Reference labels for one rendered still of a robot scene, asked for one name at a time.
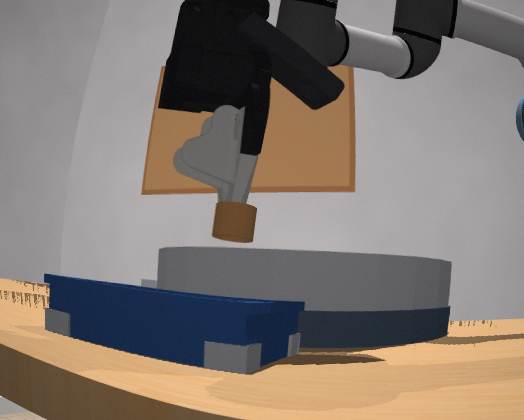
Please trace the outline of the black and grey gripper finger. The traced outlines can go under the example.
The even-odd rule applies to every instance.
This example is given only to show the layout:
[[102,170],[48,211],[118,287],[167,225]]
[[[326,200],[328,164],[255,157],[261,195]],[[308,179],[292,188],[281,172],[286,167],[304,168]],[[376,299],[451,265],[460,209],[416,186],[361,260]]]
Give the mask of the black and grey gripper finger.
[[182,146],[187,166],[229,185],[227,201],[247,203],[268,120],[270,76],[271,71],[256,68],[255,81],[249,81],[240,110],[220,106],[213,113],[209,131]]
[[[212,116],[208,117],[202,124],[201,134],[207,133],[211,127]],[[214,177],[210,177],[204,173],[199,172],[189,166],[187,166],[181,156],[181,148],[176,150],[173,157],[173,165],[175,169],[185,176],[193,178],[197,181],[210,185],[217,189],[218,192],[218,202],[227,201],[229,185],[223,181],[220,181]]]

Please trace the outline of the bronze bushing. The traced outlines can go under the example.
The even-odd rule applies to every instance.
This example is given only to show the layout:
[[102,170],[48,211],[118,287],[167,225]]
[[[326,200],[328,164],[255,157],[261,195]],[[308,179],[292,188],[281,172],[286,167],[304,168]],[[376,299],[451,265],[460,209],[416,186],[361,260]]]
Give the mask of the bronze bushing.
[[212,237],[231,242],[253,242],[256,214],[257,208],[249,204],[216,203]]

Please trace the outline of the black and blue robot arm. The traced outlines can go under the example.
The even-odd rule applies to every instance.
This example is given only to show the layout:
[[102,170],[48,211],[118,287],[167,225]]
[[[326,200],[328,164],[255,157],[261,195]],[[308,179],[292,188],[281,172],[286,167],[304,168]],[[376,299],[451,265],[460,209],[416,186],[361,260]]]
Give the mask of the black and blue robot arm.
[[252,13],[237,28],[253,44],[267,47],[271,77],[313,110],[335,101],[344,89],[328,66],[412,78],[437,59],[442,36],[512,56],[524,68],[524,19],[503,11],[470,0],[396,0],[387,37],[335,19],[337,3],[281,0],[276,27]]

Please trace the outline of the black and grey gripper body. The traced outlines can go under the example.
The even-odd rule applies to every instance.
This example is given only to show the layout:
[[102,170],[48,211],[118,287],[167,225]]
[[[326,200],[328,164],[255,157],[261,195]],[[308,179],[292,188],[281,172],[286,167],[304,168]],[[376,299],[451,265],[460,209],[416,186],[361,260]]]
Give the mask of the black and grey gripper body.
[[253,44],[237,28],[253,12],[267,20],[269,8],[268,0],[185,0],[158,108],[194,113],[214,113],[222,105],[240,109],[256,68],[271,71],[271,76],[272,68],[267,47]]

